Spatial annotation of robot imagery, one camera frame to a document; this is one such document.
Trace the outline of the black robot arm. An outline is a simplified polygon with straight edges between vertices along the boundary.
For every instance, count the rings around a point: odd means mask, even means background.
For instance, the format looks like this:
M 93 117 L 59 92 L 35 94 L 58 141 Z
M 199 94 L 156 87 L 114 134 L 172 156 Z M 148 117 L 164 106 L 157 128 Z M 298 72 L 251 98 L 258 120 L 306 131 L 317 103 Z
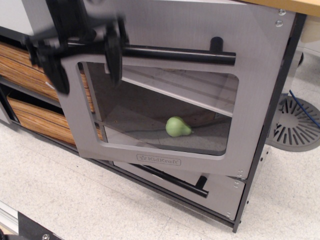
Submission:
M 48 0 L 54 27 L 34 36 L 26 36 L 23 45 L 32 65 L 44 70 L 55 89 L 70 93 L 70 84 L 62 59 L 80 54 L 104 54 L 114 86 L 122 80 L 123 47 L 129 43 L 125 20 L 121 15 L 94 18 L 87 14 L 81 0 Z

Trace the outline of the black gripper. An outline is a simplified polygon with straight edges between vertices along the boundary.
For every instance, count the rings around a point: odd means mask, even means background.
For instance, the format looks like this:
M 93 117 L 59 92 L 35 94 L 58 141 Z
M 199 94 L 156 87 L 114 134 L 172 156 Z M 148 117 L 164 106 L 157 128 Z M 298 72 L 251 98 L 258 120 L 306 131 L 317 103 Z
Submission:
M 54 26 L 33 36 L 24 37 L 23 45 L 29 52 L 31 63 L 40 64 L 55 90 L 64 95 L 70 93 L 69 80 L 61 62 L 64 54 L 61 52 L 66 51 L 72 41 L 80 44 L 93 42 L 96 37 L 94 28 L 100 26 L 106 26 L 105 58 L 112 84 L 115 88 L 118 87 L 122 80 L 123 67 L 121 43 L 128 42 L 124 18 L 94 18 L 83 9 L 51 9 L 49 12 Z M 118 24 L 120 40 L 117 35 L 111 35 L 115 24 Z M 47 49 L 47 54 L 38 53 L 36 56 L 36 48 Z

